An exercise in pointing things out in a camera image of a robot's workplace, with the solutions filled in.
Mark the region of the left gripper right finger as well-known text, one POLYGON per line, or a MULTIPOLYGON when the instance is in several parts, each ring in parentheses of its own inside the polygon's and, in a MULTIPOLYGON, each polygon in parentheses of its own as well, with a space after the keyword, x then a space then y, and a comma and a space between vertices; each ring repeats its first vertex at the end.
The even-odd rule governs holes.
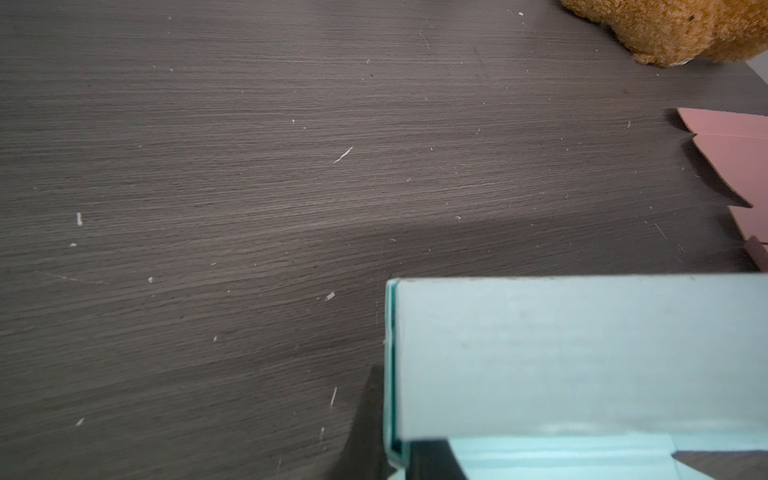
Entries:
POLYGON ((466 480, 447 440, 416 441, 411 444, 407 480, 466 480))

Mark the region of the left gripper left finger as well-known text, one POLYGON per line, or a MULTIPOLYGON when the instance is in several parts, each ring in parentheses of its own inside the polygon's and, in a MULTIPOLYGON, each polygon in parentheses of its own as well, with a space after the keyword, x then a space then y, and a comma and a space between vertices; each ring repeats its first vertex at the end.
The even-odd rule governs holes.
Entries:
POLYGON ((327 479, 385 480, 390 465, 383 442, 384 367, 371 367, 349 435, 327 479))

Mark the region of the light blue paper box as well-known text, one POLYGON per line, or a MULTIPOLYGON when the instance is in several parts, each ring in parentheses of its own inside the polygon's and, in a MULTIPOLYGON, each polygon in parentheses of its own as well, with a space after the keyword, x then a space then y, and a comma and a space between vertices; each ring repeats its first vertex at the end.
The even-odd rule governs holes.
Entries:
POLYGON ((447 440, 467 479, 695 479, 767 448, 759 273, 386 285, 383 442, 447 440))

